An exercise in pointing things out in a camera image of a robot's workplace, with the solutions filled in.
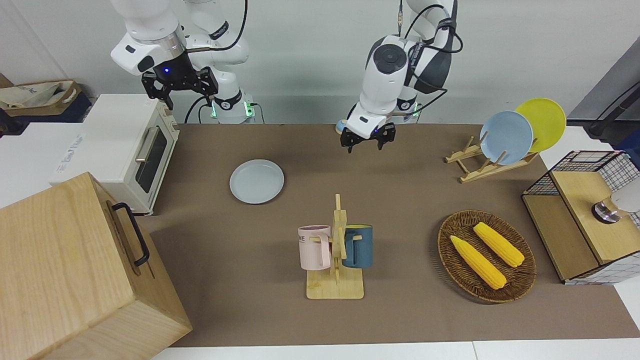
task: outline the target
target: light blue plate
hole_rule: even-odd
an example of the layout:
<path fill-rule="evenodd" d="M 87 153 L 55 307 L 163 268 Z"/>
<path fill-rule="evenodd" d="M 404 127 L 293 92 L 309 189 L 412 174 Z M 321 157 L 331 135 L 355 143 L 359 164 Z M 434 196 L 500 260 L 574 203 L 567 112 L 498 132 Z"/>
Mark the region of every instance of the light blue plate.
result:
<path fill-rule="evenodd" d="M 533 143 L 533 130 L 527 119 L 515 111 L 502 111 L 495 114 L 480 130 L 480 138 L 488 131 L 480 144 L 483 154 L 496 162 L 503 151 L 507 154 L 499 165 L 517 163 L 527 156 Z"/>

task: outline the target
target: oven window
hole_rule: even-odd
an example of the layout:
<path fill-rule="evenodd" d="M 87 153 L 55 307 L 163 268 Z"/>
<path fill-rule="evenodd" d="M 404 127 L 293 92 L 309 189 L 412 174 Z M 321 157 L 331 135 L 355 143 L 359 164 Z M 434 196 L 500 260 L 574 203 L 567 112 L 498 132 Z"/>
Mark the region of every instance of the oven window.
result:
<path fill-rule="evenodd" d="M 156 178 L 156 172 L 160 166 L 160 161 L 162 160 L 165 149 L 166 138 L 162 131 L 158 131 L 158 136 L 151 147 L 151 153 L 147 161 L 139 165 L 138 172 L 136 173 L 136 182 L 140 184 L 140 187 L 142 187 L 145 193 L 149 193 L 149 190 L 151 190 L 151 184 Z"/>

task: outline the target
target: oven door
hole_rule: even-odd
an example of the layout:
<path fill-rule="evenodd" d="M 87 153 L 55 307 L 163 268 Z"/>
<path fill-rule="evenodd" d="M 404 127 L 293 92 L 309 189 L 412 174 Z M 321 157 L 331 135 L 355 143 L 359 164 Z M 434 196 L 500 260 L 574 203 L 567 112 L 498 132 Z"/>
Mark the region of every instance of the oven door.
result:
<path fill-rule="evenodd" d="M 140 199 L 146 200 L 145 207 L 148 207 L 149 211 L 153 206 L 174 144 L 175 140 L 166 125 L 162 119 L 158 118 L 147 129 L 140 151 L 136 156 L 135 161 L 138 166 L 132 180 L 136 183 L 136 187 L 139 186 L 143 192 L 136 191 L 139 193 Z"/>

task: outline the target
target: oven handle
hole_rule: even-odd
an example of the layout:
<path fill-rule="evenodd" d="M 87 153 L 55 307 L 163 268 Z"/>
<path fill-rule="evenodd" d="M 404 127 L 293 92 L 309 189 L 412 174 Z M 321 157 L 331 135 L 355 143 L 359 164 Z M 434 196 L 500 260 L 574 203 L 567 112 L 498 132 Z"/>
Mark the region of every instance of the oven handle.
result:
<path fill-rule="evenodd" d="M 140 151 L 138 151 L 138 155 L 136 156 L 137 163 L 146 163 L 149 159 L 149 155 L 151 155 L 151 149 L 153 149 L 154 143 L 156 142 L 156 138 L 160 133 L 160 127 L 152 127 L 147 130 L 147 135 L 145 136 L 145 142 L 142 143 L 142 147 L 140 147 Z"/>
<path fill-rule="evenodd" d="M 136 219 L 133 217 L 133 212 L 129 205 L 124 202 L 119 202 L 111 207 L 113 211 L 118 211 L 119 209 L 125 209 L 127 211 L 127 215 L 131 220 L 131 225 L 133 225 L 134 231 L 136 231 L 136 236 L 138 237 L 138 241 L 140 241 L 140 247 L 142 248 L 142 257 L 138 260 L 134 261 L 133 264 L 140 267 L 142 264 L 146 263 L 149 260 L 149 248 L 147 247 L 147 243 L 145 242 L 144 237 L 142 237 L 142 233 L 140 232 L 140 228 L 138 227 L 138 223 Z"/>

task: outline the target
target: plate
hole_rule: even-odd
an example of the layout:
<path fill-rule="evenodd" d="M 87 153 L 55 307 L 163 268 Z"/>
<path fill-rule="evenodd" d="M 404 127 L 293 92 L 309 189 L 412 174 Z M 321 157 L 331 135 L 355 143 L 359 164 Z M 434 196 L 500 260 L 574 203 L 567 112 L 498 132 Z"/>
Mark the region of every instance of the plate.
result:
<path fill-rule="evenodd" d="M 566 115 L 562 107 L 551 99 L 537 97 L 527 100 L 516 108 L 516 112 L 527 118 L 533 128 L 533 137 L 537 140 L 531 145 L 531 152 L 547 150 L 564 134 Z"/>
<path fill-rule="evenodd" d="M 517 163 L 527 156 L 533 143 L 529 121 L 515 111 L 502 111 L 492 116 L 480 130 L 480 138 L 485 131 L 489 133 L 480 148 L 488 159 L 496 163 L 502 152 L 507 151 L 498 165 Z"/>
<path fill-rule="evenodd" d="M 524 255 L 522 265 L 517 268 L 510 267 L 476 235 L 473 227 L 480 221 L 503 235 Z M 449 238 L 450 235 L 455 235 L 473 245 L 504 274 L 507 285 L 502 289 L 491 289 L 458 254 Z M 518 300 L 531 290 L 536 281 L 536 260 L 529 244 L 506 221 L 485 211 L 465 210 L 449 216 L 438 232 L 438 253 L 453 281 L 467 293 L 485 302 L 503 303 Z"/>
<path fill-rule="evenodd" d="M 276 197 L 284 186 L 284 173 L 276 163 L 256 159 L 238 166 L 229 187 L 234 196 L 247 204 L 262 204 Z"/>

